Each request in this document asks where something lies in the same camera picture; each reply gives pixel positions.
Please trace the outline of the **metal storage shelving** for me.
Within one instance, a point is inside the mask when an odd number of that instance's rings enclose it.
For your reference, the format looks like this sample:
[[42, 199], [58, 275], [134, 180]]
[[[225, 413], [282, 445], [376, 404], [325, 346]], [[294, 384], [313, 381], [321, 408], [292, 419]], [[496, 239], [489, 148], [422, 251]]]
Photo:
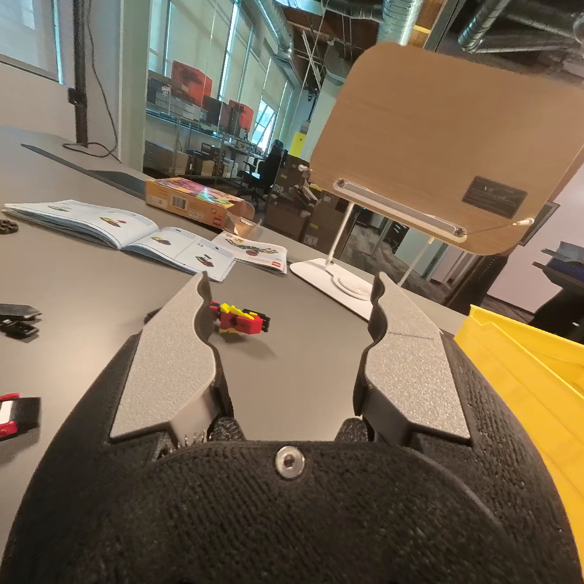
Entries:
[[148, 71], [143, 168], [164, 176], [241, 182], [265, 160], [250, 132], [228, 129], [229, 101], [194, 105], [171, 78]]

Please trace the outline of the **stack of cardboard boxes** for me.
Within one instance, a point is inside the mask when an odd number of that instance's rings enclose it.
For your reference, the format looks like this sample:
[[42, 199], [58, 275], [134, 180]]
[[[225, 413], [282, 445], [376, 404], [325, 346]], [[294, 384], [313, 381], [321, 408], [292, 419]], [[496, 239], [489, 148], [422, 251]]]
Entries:
[[320, 188], [302, 171], [307, 162], [286, 154], [267, 196], [264, 225], [321, 252], [328, 252], [349, 202]]

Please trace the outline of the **lego instruction booklet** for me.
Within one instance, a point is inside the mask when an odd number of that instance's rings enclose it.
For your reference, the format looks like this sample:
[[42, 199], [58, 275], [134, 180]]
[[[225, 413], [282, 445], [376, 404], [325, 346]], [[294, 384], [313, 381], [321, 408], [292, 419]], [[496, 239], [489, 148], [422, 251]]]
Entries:
[[132, 211], [76, 200], [6, 203], [2, 211], [188, 274], [206, 272], [216, 282], [224, 281], [235, 265], [233, 254], [211, 241], [178, 227], [160, 228]]

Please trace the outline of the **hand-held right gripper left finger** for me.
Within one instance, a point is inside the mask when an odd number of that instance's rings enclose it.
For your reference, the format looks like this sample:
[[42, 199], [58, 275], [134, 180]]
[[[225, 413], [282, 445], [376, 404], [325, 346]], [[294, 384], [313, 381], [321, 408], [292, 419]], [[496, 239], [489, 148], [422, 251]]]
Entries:
[[112, 440], [166, 432], [210, 440], [233, 405], [217, 348], [206, 272], [193, 276], [143, 327], [113, 418]]

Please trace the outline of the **red storage box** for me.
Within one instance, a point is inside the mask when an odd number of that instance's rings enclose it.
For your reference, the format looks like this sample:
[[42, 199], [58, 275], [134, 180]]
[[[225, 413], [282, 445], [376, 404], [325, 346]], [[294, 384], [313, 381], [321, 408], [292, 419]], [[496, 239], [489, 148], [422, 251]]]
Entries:
[[228, 105], [230, 108], [228, 123], [230, 133], [235, 135], [241, 130], [250, 132], [253, 121], [253, 110], [249, 106], [234, 100], [230, 100]]
[[211, 97], [211, 78], [195, 67], [173, 60], [171, 80], [174, 87], [196, 106], [202, 107], [205, 98]]

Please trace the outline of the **lego leaflet with model cover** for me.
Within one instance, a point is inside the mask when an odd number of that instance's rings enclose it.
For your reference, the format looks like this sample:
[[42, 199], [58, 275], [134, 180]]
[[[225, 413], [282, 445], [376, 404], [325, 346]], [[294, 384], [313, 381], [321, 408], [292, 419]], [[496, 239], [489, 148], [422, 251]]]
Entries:
[[287, 249], [283, 246], [252, 241], [227, 231], [217, 235], [211, 242], [230, 252], [238, 262], [287, 274]]

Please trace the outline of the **black light stand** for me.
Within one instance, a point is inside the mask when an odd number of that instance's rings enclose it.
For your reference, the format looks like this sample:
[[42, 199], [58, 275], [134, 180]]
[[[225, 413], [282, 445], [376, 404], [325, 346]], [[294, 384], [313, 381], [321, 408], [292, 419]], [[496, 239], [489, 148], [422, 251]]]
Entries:
[[69, 103], [75, 110], [76, 145], [89, 146], [87, 89], [86, 89], [86, 42], [85, 2], [72, 1], [72, 33], [74, 49], [74, 86], [68, 89]]

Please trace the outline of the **printed black lego tile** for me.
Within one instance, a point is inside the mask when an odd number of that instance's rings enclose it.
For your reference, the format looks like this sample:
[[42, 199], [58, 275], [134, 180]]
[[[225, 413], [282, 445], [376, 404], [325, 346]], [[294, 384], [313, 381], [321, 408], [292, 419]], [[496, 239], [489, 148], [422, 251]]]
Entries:
[[1, 333], [8, 338], [24, 341], [35, 338], [39, 330], [36, 326], [25, 321], [4, 319], [1, 321]]

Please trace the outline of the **dark furniture piece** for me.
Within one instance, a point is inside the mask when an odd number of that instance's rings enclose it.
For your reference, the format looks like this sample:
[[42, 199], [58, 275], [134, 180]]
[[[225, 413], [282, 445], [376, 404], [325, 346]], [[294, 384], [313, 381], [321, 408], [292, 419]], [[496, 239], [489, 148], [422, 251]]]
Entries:
[[546, 278], [560, 287], [558, 294], [544, 303], [529, 325], [561, 338], [583, 344], [583, 247], [560, 242], [553, 251], [542, 252], [550, 256], [546, 265], [533, 265]]

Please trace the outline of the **red yellow black lego model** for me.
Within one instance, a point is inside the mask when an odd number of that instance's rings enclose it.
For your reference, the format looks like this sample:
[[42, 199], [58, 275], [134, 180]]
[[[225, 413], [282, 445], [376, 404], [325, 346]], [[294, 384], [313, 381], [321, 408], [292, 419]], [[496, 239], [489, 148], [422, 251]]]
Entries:
[[214, 301], [209, 308], [219, 333], [255, 335], [269, 330], [271, 318], [264, 313]]

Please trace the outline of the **silver ventilation duct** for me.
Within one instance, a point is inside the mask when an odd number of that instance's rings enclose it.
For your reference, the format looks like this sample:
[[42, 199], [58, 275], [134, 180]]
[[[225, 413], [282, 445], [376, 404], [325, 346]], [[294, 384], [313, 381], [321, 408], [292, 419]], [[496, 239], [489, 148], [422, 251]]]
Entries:
[[[378, 25], [381, 42], [407, 44], [423, 1], [253, 1], [277, 39], [280, 56], [290, 61], [294, 40], [283, 6], [324, 16], [332, 12]], [[469, 54], [566, 51], [583, 54], [583, 11], [566, 12], [542, 1], [479, 1], [458, 36]]]

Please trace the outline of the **yellow plastic parts bin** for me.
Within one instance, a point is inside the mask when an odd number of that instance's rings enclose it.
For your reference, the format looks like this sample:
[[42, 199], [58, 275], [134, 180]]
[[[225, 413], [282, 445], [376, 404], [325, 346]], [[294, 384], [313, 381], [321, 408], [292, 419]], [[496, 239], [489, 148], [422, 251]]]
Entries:
[[524, 427], [583, 560], [583, 345], [472, 306], [455, 341]]

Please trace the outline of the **small black red lego assembly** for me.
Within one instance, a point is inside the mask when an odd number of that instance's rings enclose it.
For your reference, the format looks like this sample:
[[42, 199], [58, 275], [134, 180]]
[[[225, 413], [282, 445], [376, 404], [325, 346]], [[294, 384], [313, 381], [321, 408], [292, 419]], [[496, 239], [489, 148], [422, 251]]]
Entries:
[[41, 398], [18, 392], [1, 395], [1, 442], [40, 427]]

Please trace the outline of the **large paned window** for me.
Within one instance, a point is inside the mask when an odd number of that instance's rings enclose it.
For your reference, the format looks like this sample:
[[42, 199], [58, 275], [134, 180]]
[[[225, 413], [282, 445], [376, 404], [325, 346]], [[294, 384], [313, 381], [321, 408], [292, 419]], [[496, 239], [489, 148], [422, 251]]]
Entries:
[[60, 82], [55, 1], [1, 1], [1, 62]]

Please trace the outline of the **black office chair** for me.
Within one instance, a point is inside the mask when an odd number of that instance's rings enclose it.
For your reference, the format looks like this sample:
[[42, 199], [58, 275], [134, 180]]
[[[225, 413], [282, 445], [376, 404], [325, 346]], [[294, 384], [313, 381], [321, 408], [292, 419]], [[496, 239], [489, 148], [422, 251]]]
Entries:
[[265, 201], [272, 189], [281, 161], [286, 157], [283, 142], [275, 139], [265, 160], [260, 161], [255, 171], [245, 171], [242, 174], [242, 185], [236, 196], [240, 199], [249, 196], [252, 204], [258, 205]]

